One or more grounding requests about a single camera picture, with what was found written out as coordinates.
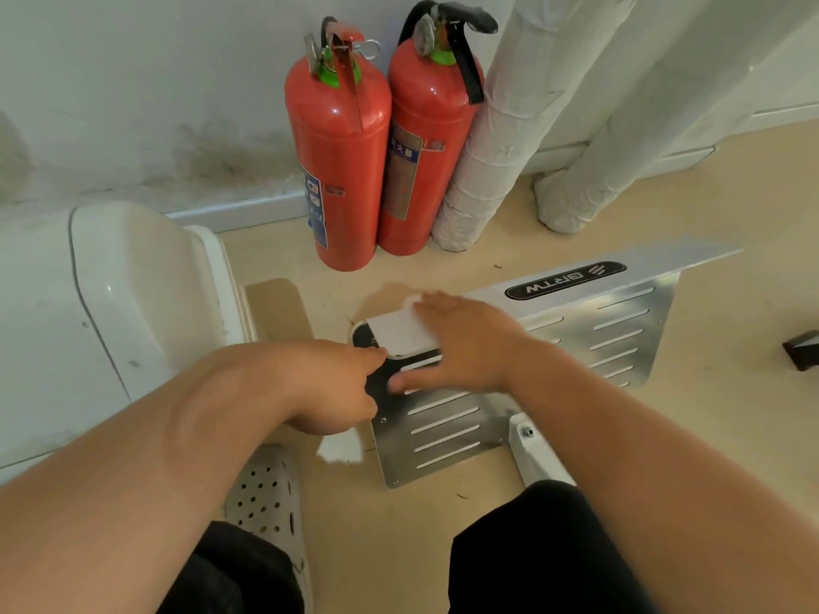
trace forearm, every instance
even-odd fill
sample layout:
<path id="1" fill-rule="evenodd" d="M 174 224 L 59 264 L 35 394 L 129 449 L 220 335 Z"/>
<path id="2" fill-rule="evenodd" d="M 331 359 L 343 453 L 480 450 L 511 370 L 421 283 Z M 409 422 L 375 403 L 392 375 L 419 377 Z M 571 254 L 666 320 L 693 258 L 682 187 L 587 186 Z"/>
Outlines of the forearm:
<path id="1" fill-rule="evenodd" d="M 206 363 L 0 489 L 0 610 L 158 608 L 241 466 L 286 414 Z"/>
<path id="2" fill-rule="evenodd" d="M 814 526 L 721 454 L 552 345 L 510 393 L 662 611 L 819 607 Z"/>

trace fire extinguisher label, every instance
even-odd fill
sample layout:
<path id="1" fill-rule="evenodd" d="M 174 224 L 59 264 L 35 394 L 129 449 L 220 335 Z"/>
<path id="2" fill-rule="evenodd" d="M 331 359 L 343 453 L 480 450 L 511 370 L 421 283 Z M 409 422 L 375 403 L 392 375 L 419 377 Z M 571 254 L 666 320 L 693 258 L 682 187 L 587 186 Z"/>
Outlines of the fire extinguisher label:
<path id="1" fill-rule="evenodd" d="M 390 145 L 386 152 L 384 177 L 384 210 L 403 221 L 410 211 L 410 198 L 418 171 L 418 158 L 424 140 L 393 123 L 390 126 Z"/>
<path id="2" fill-rule="evenodd" d="M 324 201 L 321 193 L 321 181 L 302 168 L 305 175 L 305 191 L 307 192 L 307 210 L 310 214 L 310 225 L 313 227 L 313 236 L 325 249 L 327 246 L 327 226 L 324 224 Z"/>

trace white pipe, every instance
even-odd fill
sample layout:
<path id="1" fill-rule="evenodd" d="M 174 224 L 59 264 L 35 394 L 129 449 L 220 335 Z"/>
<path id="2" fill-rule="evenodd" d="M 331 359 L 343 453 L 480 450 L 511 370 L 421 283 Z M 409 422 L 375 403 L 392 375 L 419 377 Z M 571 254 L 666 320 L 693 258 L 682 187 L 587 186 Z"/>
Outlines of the white pipe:
<path id="1" fill-rule="evenodd" d="M 540 220 L 586 226 L 816 12 L 819 0 L 712 0 L 580 158 L 538 181 Z"/>
<path id="2" fill-rule="evenodd" d="M 470 247 L 540 147 L 636 0 L 515 0 L 433 226 L 438 246 Z"/>

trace black pants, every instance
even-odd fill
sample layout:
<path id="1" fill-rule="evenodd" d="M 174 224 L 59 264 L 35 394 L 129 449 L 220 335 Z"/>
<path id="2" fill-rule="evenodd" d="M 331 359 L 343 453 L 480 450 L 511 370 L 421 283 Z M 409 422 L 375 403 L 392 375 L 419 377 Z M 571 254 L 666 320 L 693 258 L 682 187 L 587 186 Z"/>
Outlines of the black pants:
<path id="1" fill-rule="evenodd" d="M 450 614 L 655 612 L 583 495 L 542 481 L 452 543 Z M 160 614 L 302 614 L 290 559 L 221 521 L 210 524 Z"/>

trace floor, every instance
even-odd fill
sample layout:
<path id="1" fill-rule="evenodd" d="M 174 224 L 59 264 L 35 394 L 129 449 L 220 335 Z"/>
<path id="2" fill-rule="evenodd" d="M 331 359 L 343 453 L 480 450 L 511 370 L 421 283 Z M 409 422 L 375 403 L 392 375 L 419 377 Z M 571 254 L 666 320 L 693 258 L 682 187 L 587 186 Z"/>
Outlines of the floor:
<path id="1" fill-rule="evenodd" d="M 797 372 L 780 347 L 819 328 L 817 148 L 819 121 L 729 138 L 693 170 L 635 183 L 574 236 L 538 223 L 522 178 L 469 251 L 379 250 L 352 274 L 322 265 L 304 219 L 223 240 L 268 337 L 340 341 L 420 290 L 460 293 L 684 234 L 739 243 L 741 255 L 683 274 L 636 392 L 819 518 L 819 368 Z M 370 451 L 353 466 L 317 459 L 316 439 L 274 435 L 300 461 L 316 612 L 445 612 L 452 537 L 523 487 L 511 455 L 495 449 L 387 490 L 362 431 Z"/>

